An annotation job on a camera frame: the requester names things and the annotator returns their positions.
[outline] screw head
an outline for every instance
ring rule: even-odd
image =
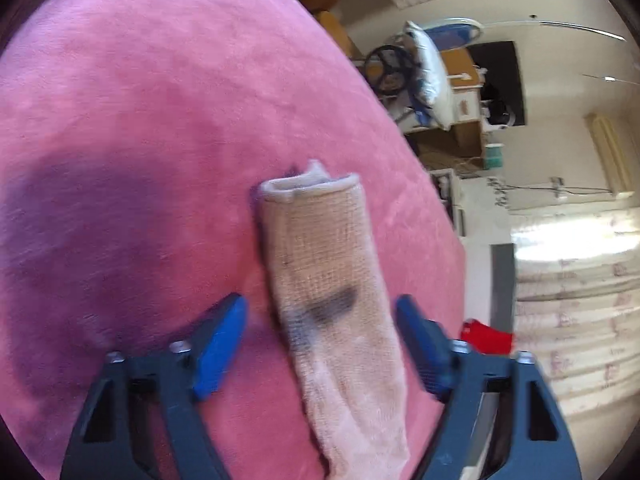
[[[451,342],[451,349],[458,354],[468,354],[471,352],[471,348],[469,348],[469,343],[466,341],[460,341],[458,339],[454,339]]]
[[[182,354],[191,350],[191,345],[188,341],[174,341],[169,345],[169,350],[174,354]]]
[[[109,352],[107,354],[107,362],[114,364],[114,363],[121,363],[124,361],[124,355],[122,355],[120,352]]]
[[[520,351],[518,352],[516,361],[523,365],[533,365],[536,363],[536,356],[531,352]]]

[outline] beige sock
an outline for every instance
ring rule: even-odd
[[[313,161],[262,193],[273,292],[329,478],[398,480],[404,368],[359,178]]]

